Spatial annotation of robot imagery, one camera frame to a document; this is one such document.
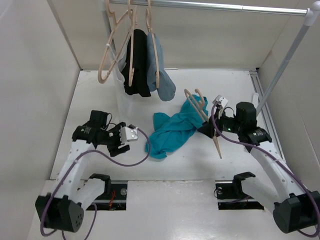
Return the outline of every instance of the hanging clothes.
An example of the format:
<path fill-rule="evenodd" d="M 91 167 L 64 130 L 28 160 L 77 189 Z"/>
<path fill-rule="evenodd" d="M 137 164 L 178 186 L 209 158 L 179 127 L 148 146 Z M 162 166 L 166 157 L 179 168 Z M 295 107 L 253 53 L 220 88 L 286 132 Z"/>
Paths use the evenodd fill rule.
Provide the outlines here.
<path fill-rule="evenodd" d="M 160 44 L 159 39 L 156 35 L 155 38 L 155 46 L 158 56 L 158 64 L 159 64 L 159 74 L 160 74 L 160 81 L 159 81 L 159 88 L 157 89 L 156 85 L 156 54 L 154 49 L 154 43 L 152 40 L 152 33 L 149 32 L 148 36 L 146 37 L 146 46 L 147 46 L 147 84 L 149 87 L 150 92 L 153 92 L 157 89 L 159 98 L 166 102 L 170 101 L 175 97 L 176 93 L 176 85 L 171 80 L 169 75 L 165 71 L 164 65 L 164 51 Z"/>
<path fill-rule="evenodd" d="M 193 95 L 197 101 L 200 97 Z M 206 107 L 207 98 L 204 98 L 205 106 L 203 111 L 208 115 Z M 184 102 L 180 112 L 169 117 L 167 114 L 158 112 L 153 115 L 154 133 L 149 137 L 151 143 L 150 156 L 155 159 L 164 159 L 167 153 L 179 149 L 185 142 L 202 126 L 203 120 L 188 100 Z"/>
<path fill-rule="evenodd" d="M 151 97 L 150 90 L 147 84 L 147 35 L 140 29 L 133 31 L 133 62 L 134 68 L 132 85 L 129 86 L 129 71 L 130 71 L 130 52 L 131 38 L 127 45 L 126 65 L 121 71 L 124 76 L 124 90 L 128 95 L 140 94 L 142 97 Z"/>

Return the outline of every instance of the white wall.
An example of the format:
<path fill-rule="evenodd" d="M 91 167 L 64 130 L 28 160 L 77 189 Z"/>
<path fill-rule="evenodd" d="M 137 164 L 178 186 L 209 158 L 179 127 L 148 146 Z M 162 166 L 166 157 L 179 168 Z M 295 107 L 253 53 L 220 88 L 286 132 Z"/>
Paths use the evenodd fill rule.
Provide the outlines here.
<path fill-rule="evenodd" d="M 97 70 L 107 42 L 100 0 L 49 0 L 84 69 Z M 192 0 L 250 6 L 295 8 L 299 0 Z M 113 5 L 117 16 L 125 5 Z M 153 7 L 152 25 L 164 49 L 165 66 L 179 68 L 260 67 L 288 16 L 235 11 Z M 138 7 L 145 30 L 145 8 Z M 122 43 L 125 27 L 116 34 Z"/>
<path fill-rule="evenodd" d="M 0 239 L 27 238 L 79 74 L 45 0 L 0 1 Z"/>
<path fill-rule="evenodd" d="M 307 8 L 314 0 L 300 0 Z M 297 35 L 303 18 L 291 17 L 259 70 L 264 90 Z M 320 190 L 320 18 L 309 29 L 268 99 L 288 165 L 312 190 Z"/>

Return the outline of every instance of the wooden hanger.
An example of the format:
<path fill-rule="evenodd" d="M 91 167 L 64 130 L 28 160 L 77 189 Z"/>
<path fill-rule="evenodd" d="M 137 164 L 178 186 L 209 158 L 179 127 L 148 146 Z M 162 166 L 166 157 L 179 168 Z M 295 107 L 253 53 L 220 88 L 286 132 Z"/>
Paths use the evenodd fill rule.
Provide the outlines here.
<path fill-rule="evenodd" d="M 145 24 L 148 29 L 148 32 L 151 33 L 153 48 L 154 48 L 154 55 L 155 55 L 155 66 L 156 66 L 156 88 L 159 88 L 160 85 L 160 73 L 159 73 L 159 60 L 158 60 L 158 52 L 156 46 L 156 38 L 154 34 L 154 30 L 152 28 L 152 17 L 151 17 L 151 0 L 147 0 L 148 8 L 145 10 Z"/>
<path fill-rule="evenodd" d="M 112 40 L 114 39 L 115 33 L 116 33 L 116 31 L 118 30 L 119 26 L 120 26 L 122 23 L 124 23 L 124 19 L 126 18 L 126 16 L 129 15 L 129 12 L 126 11 L 126 12 L 119 18 L 119 20 L 117 21 L 115 11 L 112 11 L 112 10 L 110 9 L 109 0 L 106 0 L 106 1 L 105 1 L 105 7 L 106 7 L 106 12 L 107 12 L 109 18 L 112 18 L 112 20 L 113 20 L 113 25 L 114 25 L 114 27 L 113 27 L 113 29 L 112 29 L 112 31 L 111 31 L 111 33 L 110 33 L 109 39 L 108 39 L 107 44 L 106 44 L 106 46 L 105 46 L 104 53 L 103 53 L 103 57 L 102 57 L 102 60 L 101 60 L 101 63 L 100 63 L 99 69 L 98 69 L 98 81 L 99 81 L 99 83 L 101 83 L 101 84 L 104 84 L 104 83 L 107 81 L 107 79 L 108 79 L 108 77 L 110 76 L 110 74 L 111 74 L 112 70 L 114 69 L 115 65 L 118 63 L 120 54 L 121 54 L 121 52 L 123 51 L 123 48 L 124 48 L 126 42 L 127 42 L 128 39 L 129 39 L 130 31 L 131 31 L 131 29 L 129 29 L 129 30 L 127 31 L 126 37 L 125 37 L 125 39 L 124 39 L 124 41 L 123 41 L 123 43 L 122 43 L 122 45 L 121 45 L 120 51 L 119 51 L 118 54 L 115 56 L 115 59 L 112 61 L 111 65 L 110 65 L 110 68 L 109 68 L 106 76 L 103 77 L 103 76 L 102 76 L 102 71 L 103 71 L 104 66 L 105 66 L 105 62 L 106 62 L 106 58 L 107 58 L 107 55 L 108 55 L 108 52 L 109 52 L 110 44 L 111 44 Z"/>
<path fill-rule="evenodd" d="M 186 99 L 189 101 L 189 103 L 192 105 L 192 107 L 195 109 L 195 111 L 198 113 L 198 115 L 200 116 L 200 118 L 204 121 L 204 122 L 209 122 L 209 117 L 205 114 L 203 107 L 206 105 L 205 102 L 205 98 L 202 95 L 201 91 L 197 88 L 194 90 L 199 96 L 200 96 L 200 101 L 197 101 L 194 96 L 192 96 L 192 94 L 185 89 L 184 90 L 184 94 L 186 96 Z M 217 138 L 217 133 L 216 130 L 214 130 L 214 136 L 212 138 L 213 143 L 215 145 L 215 148 L 219 154 L 220 159 L 222 159 L 222 155 L 221 155 L 221 151 L 220 151 L 220 146 L 219 146 L 219 141 Z"/>
<path fill-rule="evenodd" d="M 132 86 L 132 80 L 134 78 L 135 68 L 133 67 L 133 58 L 134 58 L 134 31 L 137 25 L 137 6 L 134 8 L 134 10 L 131 9 L 131 0 L 128 0 L 127 6 L 128 6 L 128 15 L 131 20 L 131 49 L 130 49 L 130 65 L 129 65 L 129 81 L 128 85 L 129 87 Z"/>

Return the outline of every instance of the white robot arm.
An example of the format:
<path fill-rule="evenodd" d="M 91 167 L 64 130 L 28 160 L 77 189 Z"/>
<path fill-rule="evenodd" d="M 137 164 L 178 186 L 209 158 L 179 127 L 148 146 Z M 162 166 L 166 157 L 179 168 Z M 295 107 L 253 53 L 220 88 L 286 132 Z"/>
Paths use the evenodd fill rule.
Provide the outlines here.
<path fill-rule="evenodd" d="M 319 192 L 307 190 L 290 171 L 277 153 L 269 134 L 257 126 L 257 111 L 252 103 L 238 103 L 236 114 L 228 117 L 224 112 L 226 102 L 228 101 L 220 95 L 215 99 L 213 103 L 217 110 L 212 110 L 209 122 L 198 131 L 210 138 L 217 134 L 230 142 L 244 145 L 260 163 L 274 189 L 251 172 L 244 172 L 235 175 L 231 184 L 227 183 L 227 192 L 224 192 L 221 184 L 216 184 L 221 193 L 218 199 L 254 198 L 273 214 L 275 223 L 284 233 L 316 225 L 320 208 Z M 237 134 L 239 142 L 228 139 L 222 131 Z"/>
<path fill-rule="evenodd" d="M 110 193 L 110 177 L 103 174 L 93 174 L 85 185 L 78 189 L 81 176 L 90 159 L 88 153 L 101 154 L 96 150 L 97 146 L 106 145 L 110 156 L 114 157 L 130 149 L 129 145 L 124 145 L 125 143 L 138 139 L 137 128 L 128 127 L 124 122 L 107 130 L 108 115 L 109 113 L 106 112 L 92 111 L 90 120 L 78 126 L 73 133 L 69 155 L 52 191 L 46 196 L 38 196 L 35 202 L 35 208 L 41 220 L 40 230 L 43 231 L 45 227 L 77 232 L 83 222 L 84 211 L 97 197 Z M 105 157 L 114 162 L 109 156 L 105 155 Z"/>

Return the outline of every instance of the white floor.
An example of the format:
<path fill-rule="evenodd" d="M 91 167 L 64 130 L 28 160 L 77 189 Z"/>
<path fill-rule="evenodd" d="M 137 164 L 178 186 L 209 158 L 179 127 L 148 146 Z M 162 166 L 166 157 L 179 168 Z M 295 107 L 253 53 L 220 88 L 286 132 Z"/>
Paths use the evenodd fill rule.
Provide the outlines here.
<path fill-rule="evenodd" d="M 229 69 L 177 69 L 167 71 L 176 85 L 176 96 L 172 101 L 163 102 L 157 92 L 152 97 L 142 98 L 135 95 L 132 100 L 131 112 L 127 124 L 134 124 L 148 135 L 154 132 L 153 114 L 164 112 L 169 116 L 180 111 L 186 101 L 184 89 L 190 92 L 199 88 L 208 99 L 207 110 L 210 111 L 212 101 L 217 95 L 223 95 L 229 100 L 229 106 L 236 108 L 241 101 L 251 102 L 255 93 L 248 71 Z M 57 151 L 51 173 L 51 179 L 56 179 L 68 156 L 72 133 L 76 127 L 89 120 L 91 110 L 100 110 L 113 114 L 113 121 L 119 121 L 114 81 L 109 79 L 105 84 L 98 83 L 97 71 L 81 71 L 71 102 L 62 138 Z M 264 128 L 262 118 L 258 124 Z M 226 133 L 237 140 L 237 135 Z M 139 136 L 138 142 L 130 144 L 131 150 L 121 154 L 116 159 L 122 163 L 135 163 L 141 160 L 146 140 Z M 86 168 L 83 179 L 88 179 L 92 173 L 103 173 L 113 180 L 201 180 L 233 179 L 238 173 L 250 171 L 263 179 L 267 179 L 258 162 L 244 147 L 219 138 L 223 159 L 220 159 L 211 139 L 196 132 L 180 149 L 169 155 L 163 161 L 153 158 L 145 163 L 132 167 L 121 167 L 109 162 L 102 156 L 93 154 Z M 98 147 L 107 152 L 105 146 Z"/>
<path fill-rule="evenodd" d="M 173 101 L 162 102 L 157 93 L 151 98 L 134 96 L 130 122 L 148 135 L 153 130 L 153 114 L 164 112 L 173 115 L 186 100 L 184 89 L 193 92 L 199 88 L 211 101 L 219 94 L 229 99 L 235 108 L 241 101 L 251 102 L 255 93 L 248 71 L 226 69 L 179 69 L 168 74 L 174 80 L 177 91 Z M 91 110 L 113 114 L 114 122 L 120 119 L 115 86 L 112 80 L 99 84 L 97 71 L 82 71 L 74 92 L 62 138 L 54 162 L 51 179 L 56 179 L 71 146 L 72 133 L 77 126 L 89 120 Z M 258 118 L 262 128 L 265 124 Z M 226 134 L 236 140 L 235 134 Z M 146 140 L 130 144 L 131 150 L 116 159 L 134 163 L 143 158 Z M 214 180 L 232 180 L 238 173 L 250 171 L 266 184 L 271 184 L 258 162 L 238 145 L 219 138 L 223 159 L 206 136 L 195 133 L 187 143 L 163 161 L 150 158 L 136 167 L 119 167 L 92 155 L 83 179 L 93 173 L 103 173 L 112 180 L 128 182 L 126 211 L 99 211 L 89 240 L 303 240 L 299 233 L 282 233 L 272 215 L 262 210 L 218 210 L 213 195 Z M 106 147 L 99 147 L 107 152 Z M 51 190 L 53 180 L 46 181 L 42 194 Z M 68 240 L 84 239 L 94 213 L 86 211 L 78 233 L 67 233 Z M 40 221 L 35 213 L 28 240 L 40 240 Z M 48 240 L 61 240 L 56 232 Z"/>
<path fill-rule="evenodd" d="M 46 181 L 42 194 L 54 181 Z M 218 210 L 213 180 L 129 181 L 126 211 L 98 211 L 88 240 L 306 240 L 284 234 L 266 210 Z M 94 212 L 86 211 L 80 230 L 67 240 L 83 240 Z M 315 231 L 310 227 L 309 233 Z M 43 238 L 35 213 L 27 240 L 61 240 L 61 232 Z"/>

